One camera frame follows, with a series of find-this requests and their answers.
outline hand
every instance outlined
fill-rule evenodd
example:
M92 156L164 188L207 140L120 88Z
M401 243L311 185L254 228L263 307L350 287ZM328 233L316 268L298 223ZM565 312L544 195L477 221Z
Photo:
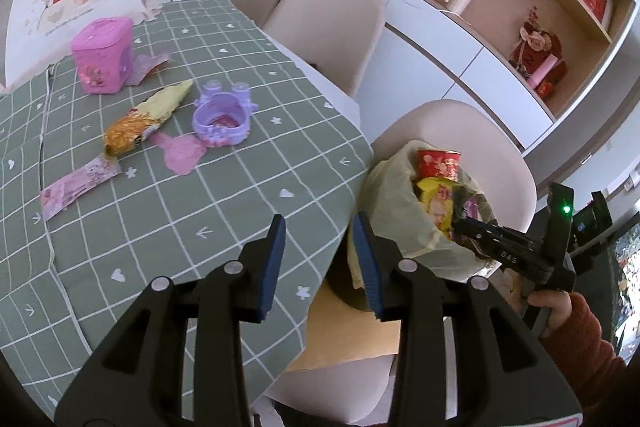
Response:
M542 338L546 339L562 326L574 311L571 305L571 297L567 292L555 290L540 290L533 292L527 298L531 306L539 308L551 308L551 315L546 330L542 333Z

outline white heart pattern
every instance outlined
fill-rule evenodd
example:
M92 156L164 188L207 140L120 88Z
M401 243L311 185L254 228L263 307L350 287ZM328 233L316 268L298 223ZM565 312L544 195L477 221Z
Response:
M113 273L111 274L111 279L117 282L125 282L127 280L126 277L124 277L124 273L122 273L122 270L120 268L116 268L113 271Z

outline white star pattern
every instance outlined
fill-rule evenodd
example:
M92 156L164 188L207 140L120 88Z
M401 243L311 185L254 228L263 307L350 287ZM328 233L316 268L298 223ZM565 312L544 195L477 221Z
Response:
M300 300L303 301L305 299L311 298L311 293L309 292L309 286L298 286L298 291L296 295L300 297Z

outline pink plastic container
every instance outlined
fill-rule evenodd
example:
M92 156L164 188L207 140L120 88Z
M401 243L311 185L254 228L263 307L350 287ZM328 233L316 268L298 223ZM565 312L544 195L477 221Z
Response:
M71 41L78 79L88 94L113 94L122 89L133 67L129 17L97 19Z

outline metal screw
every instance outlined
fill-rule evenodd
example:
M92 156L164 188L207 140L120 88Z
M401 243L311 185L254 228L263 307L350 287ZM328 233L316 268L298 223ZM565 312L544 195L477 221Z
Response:
M225 264L225 273L229 275L238 275L244 269L244 265L240 261L229 261Z
M471 286L473 286L476 290L484 291L489 288L489 281L484 277L476 275L471 279Z
M151 281L151 289L157 292L161 292L169 288L171 281L167 277L156 277Z
M402 259L402 261L398 263L398 267L400 271L403 272L415 272L418 269L418 263L413 259Z

